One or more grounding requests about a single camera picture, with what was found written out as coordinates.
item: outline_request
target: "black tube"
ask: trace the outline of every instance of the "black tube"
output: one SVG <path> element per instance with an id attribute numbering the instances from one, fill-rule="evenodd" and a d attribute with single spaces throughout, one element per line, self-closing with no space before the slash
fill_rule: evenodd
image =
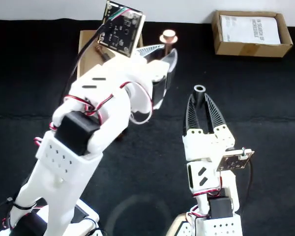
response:
<path id="1" fill-rule="evenodd" d="M 206 87 L 202 85 L 195 85 L 193 87 L 193 98 L 194 98 L 194 105 L 195 108 L 200 108 L 202 107 L 204 101 L 205 101 L 205 92 L 206 92 Z"/>

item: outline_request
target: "white wall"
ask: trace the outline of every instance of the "white wall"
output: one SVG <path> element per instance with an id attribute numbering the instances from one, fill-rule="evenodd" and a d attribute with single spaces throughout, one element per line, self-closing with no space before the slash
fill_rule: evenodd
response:
<path id="1" fill-rule="evenodd" d="M 0 20 L 71 18 L 101 20 L 105 0 L 0 0 Z M 266 10 L 283 13 L 295 26 L 295 0 L 117 0 L 143 11 L 147 21 L 209 23 L 216 10 Z"/>

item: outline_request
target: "black circuit board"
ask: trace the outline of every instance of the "black circuit board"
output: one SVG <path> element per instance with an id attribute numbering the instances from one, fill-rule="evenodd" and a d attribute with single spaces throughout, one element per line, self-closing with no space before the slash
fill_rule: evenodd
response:
<path id="1" fill-rule="evenodd" d="M 112 16 L 122 7 L 125 6 L 113 1 L 107 1 L 103 23 L 105 23 L 110 16 Z M 143 14 L 142 12 L 133 8 L 127 8 L 132 10 L 132 18 L 121 15 L 118 18 L 112 20 L 109 23 L 109 26 L 107 26 L 105 33 L 101 34 L 99 37 L 98 43 L 113 51 L 130 57 L 133 49 L 136 47 L 135 40 L 137 34 L 141 33 L 138 31 L 143 20 Z"/>
<path id="2" fill-rule="evenodd" d="M 253 152 L 247 153 L 247 158 L 242 159 L 240 155 L 223 156 L 217 168 L 218 171 L 228 171 L 234 169 L 243 169 L 248 163 Z"/>

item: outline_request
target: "cardboard box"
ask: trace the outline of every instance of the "cardboard box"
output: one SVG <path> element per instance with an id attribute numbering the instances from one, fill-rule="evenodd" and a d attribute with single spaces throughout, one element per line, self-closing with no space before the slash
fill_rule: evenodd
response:
<path id="1" fill-rule="evenodd" d="M 277 21 L 281 44 L 266 45 L 256 43 L 224 42 L 222 38 L 220 15 L 274 17 Z M 275 12 L 216 11 L 213 16 L 212 30 L 214 48 L 217 55 L 282 58 L 293 46 L 293 42 L 283 15 Z"/>

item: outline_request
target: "robotic arm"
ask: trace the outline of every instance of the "robotic arm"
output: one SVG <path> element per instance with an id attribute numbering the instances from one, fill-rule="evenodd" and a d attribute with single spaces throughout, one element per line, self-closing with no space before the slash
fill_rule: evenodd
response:
<path id="1" fill-rule="evenodd" d="M 201 109 L 205 109 L 207 132 L 198 119 Z M 240 216 L 235 213 L 239 200 L 232 170 L 245 168 L 254 151 L 234 150 L 233 135 L 201 85 L 194 86 L 188 99 L 182 140 L 189 188 L 197 204 L 186 213 L 186 221 L 180 223 L 175 235 L 242 236 Z"/>
<path id="2" fill-rule="evenodd" d="M 163 49 L 164 45 L 153 45 L 138 49 L 130 58 L 116 55 L 72 84 L 53 114 L 51 130 L 37 141 L 37 163 L 7 215 L 8 229 L 0 236 L 100 235 L 94 233 L 99 216 L 79 198 L 103 151 L 129 120 L 145 123 L 161 106 L 177 63 L 176 49 L 160 60 L 150 60 Z M 136 120 L 136 112 L 147 118 Z M 36 214 L 33 209 L 41 198 L 48 206 Z M 87 213 L 87 220 L 72 223 L 76 206 Z"/>

